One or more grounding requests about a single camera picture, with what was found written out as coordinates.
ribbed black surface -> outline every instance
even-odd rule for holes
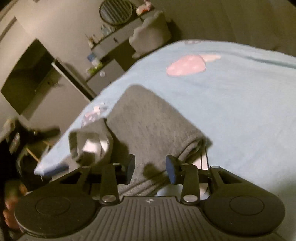
[[[44,239],[24,235],[20,240]],[[231,236],[217,230],[205,220],[199,208],[182,205],[174,197],[125,197],[117,206],[102,208],[87,228],[54,240],[232,241],[250,238]],[[252,238],[252,241],[263,240],[283,241],[277,234]]]
[[[111,25],[126,23],[132,13],[132,4],[125,0],[105,0],[100,6],[101,18]]]

white logo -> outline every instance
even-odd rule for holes
[[[153,203],[154,200],[153,199],[148,199],[148,200],[146,200],[146,202],[148,202],[150,204],[150,203]]]

bed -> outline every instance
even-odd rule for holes
[[[296,240],[296,58],[230,42],[185,40],[138,61],[97,96],[42,159],[42,175],[70,155],[68,134],[104,103],[107,116],[129,85],[152,90],[210,138],[219,165],[278,195],[278,233]]]

drawer handle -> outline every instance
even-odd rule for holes
[[[100,72],[100,76],[101,76],[102,78],[104,78],[105,75],[106,75],[105,71],[101,71],[101,72]]]

gray garment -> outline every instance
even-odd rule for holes
[[[87,142],[97,148],[85,151]],[[80,166],[91,166],[93,173],[99,173],[102,166],[110,162],[113,139],[103,118],[69,134],[71,157]]]
[[[190,161],[206,143],[203,133],[153,92],[129,87],[107,116],[114,146],[112,162],[134,154],[136,167],[129,185],[119,185],[119,195],[146,196],[168,183],[165,158]]]

